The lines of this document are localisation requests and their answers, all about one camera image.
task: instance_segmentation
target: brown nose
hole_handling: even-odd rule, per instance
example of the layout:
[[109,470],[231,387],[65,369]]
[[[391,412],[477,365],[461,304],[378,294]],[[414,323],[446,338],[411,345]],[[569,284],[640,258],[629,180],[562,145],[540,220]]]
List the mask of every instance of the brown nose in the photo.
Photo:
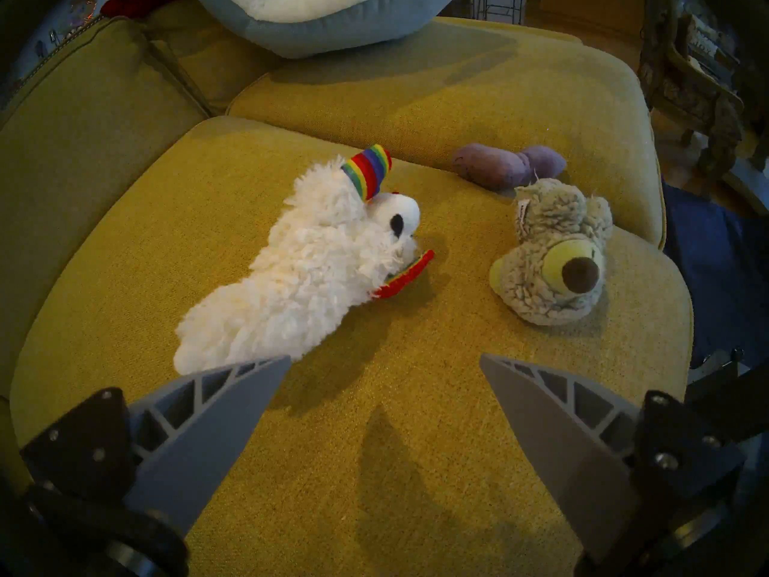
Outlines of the brown nose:
[[591,258],[572,258],[561,270],[564,284],[572,293],[587,293],[598,283],[600,268]]

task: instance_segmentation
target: fabric tag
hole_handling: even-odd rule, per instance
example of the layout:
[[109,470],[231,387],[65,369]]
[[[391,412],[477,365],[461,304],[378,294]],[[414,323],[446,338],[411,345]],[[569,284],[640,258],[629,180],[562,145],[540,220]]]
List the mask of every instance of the fabric tag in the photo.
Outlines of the fabric tag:
[[526,230],[526,225],[524,224],[524,220],[526,219],[526,209],[528,209],[529,202],[530,200],[518,201],[518,227],[521,228],[521,233],[523,235],[528,235],[528,231]]

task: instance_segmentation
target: black eye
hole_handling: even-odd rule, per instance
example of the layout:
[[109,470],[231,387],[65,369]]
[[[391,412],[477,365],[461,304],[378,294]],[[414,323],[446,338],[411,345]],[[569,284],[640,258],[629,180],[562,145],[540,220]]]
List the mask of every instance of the black eye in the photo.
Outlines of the black eye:
[[403,217],[401,217],[400,215],[396,215],[392,219],[390,219],[390,228],[392,229],[392,232],[395,234],[395,237],[400,238],[401,233],[403,233]]

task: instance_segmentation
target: wooden floor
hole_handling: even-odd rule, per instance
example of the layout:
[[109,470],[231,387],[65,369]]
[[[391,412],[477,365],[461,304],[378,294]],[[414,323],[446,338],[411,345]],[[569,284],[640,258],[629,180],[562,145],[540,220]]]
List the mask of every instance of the wooden floor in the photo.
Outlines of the wooden floor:
[[[577,36],[588,47],[611,53],[628,64],[633,70],[638,66],[640,35],[638,37],[623,35],[611,29],[549,14],[541,11],[539,0],[527,0],[524,11],[524,24],[526,26]],[[455,0],[442,14],[468,18],[472,16],[467,0]],[[499,14],[490,14],[488,19],[497,22],[511,21],[510,16]],[[687,148],[682,147],[680,139],[684,129],[656,110],[651,114],[651,125],[655,131],[657,155],[665,181],[677,188],[699,194],[704,183],[704,177],[697,169],[697,159],[702,148],[707,145],[707,137],[695,134],[691,144]],[[750,156],[756,140],[755,135],[748,134],[743,143],[740,144],[737,154],[742,157]],[[755,216],[753,209],[744,198],[723,182],[719,182],[715,186],[711,199],[718,205],[739,215]]]

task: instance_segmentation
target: navy blue fabric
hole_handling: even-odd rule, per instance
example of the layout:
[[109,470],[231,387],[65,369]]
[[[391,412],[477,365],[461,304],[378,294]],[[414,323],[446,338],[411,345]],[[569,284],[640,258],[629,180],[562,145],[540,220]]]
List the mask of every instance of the navy blue fabric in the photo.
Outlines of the navy blue fabric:
[[692,366],[742,347],[753,367],[769,357],[769,217],[742,218],[664,184],[667,254],[695,309]]

